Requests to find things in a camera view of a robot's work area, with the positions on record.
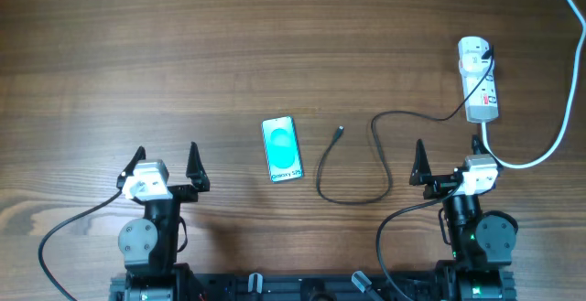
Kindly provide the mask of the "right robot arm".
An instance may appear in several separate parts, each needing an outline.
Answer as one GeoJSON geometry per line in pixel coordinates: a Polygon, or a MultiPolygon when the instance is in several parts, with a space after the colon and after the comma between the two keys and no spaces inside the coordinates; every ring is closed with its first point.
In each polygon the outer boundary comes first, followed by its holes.
{"type": "Polygon", "coordinates": [[[512,263],[518,223],[502,211],[484,211],[480,204],[480,196],[494,189],[501,170],[475,135],[472,154],[461,166],[434,175],[423,141],[417,140],[409,184],[422,186],[425,200],[441,202],[442,238],[452,250],[452,259],[437,262],[434,270],[438,300],[517,299],[514,275],[505,268],[512,263]]]}

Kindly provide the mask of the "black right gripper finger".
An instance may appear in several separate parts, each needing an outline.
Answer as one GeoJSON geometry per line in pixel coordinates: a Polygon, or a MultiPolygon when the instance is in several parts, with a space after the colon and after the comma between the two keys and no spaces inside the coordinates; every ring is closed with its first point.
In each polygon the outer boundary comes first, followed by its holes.
{"type": "Polygon", "coordinates": [[[494,155],[485,147],[479,135],[472,136],[472,151],[475,155],[490,155],[497,165],[497,170],[502,170],[503,165],[496,159],[494,155]]]}
{"type": "Polygon", "coordinates": [[[416,142],[415,160],[412,167],[409,184],[411,186],[430,184],[432,179],[431,170],[425,146],[421,139],[416,142]]]}

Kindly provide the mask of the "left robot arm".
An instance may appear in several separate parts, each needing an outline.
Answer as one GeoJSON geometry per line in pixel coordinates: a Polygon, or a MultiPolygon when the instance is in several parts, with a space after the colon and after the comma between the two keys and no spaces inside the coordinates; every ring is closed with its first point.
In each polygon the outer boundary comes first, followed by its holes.
{"type": "Polygon", "coordinates": [[[190,144],[186,178],[188,184],[170,186],[169,172],[160,160],[148,160],[140,146],[117,178],[116,187],[126,199],[144,207],[144,215],[130,220],[119,232],[118,247],[126,273],[111,281],[111,300],[180,301],[205,300],[207,293],[186,263],[177,255],[187,243],[179,242],[186,230],[180,205],[193,203],[210,190],[196,143],[190,144]]]}

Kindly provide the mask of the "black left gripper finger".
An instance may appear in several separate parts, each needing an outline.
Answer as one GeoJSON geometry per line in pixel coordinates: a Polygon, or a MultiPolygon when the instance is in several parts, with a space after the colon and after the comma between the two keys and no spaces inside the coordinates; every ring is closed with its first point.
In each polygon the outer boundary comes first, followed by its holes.
{"type": "Polygon", "coordinates": [[[118,176],[118,178],[116,180],[116,187],[117,188],[122,188],[124,186],[126,179],[128,177],[133,176],[133,172],[134,172],[134,169],[135,169],[137,163],[140,160],[144,160],[145,158],[146,158],[146,149],[143,146],[139,146],[137,148],[134,156],[130,160],[130,162],[126,165],[126,167],[122,170],[122,172],[118,176]]]}
{"type": "Polygon", "coordinates": [[[211,183],[201,162],[199,148],[195,142],[190,143],[186,177],[198,192],[207,192],[210,190],[211,183]]]}

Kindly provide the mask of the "blue Galaxy smartphone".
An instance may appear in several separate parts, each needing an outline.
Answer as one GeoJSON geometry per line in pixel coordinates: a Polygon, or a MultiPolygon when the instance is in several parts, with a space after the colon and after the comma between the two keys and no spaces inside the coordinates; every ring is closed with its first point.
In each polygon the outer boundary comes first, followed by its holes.
{"type": "Polygon", "coordinates": [[[303,177],[294,120],[283,116],[261,123],[269,178],[273,183],[303,177]]]}

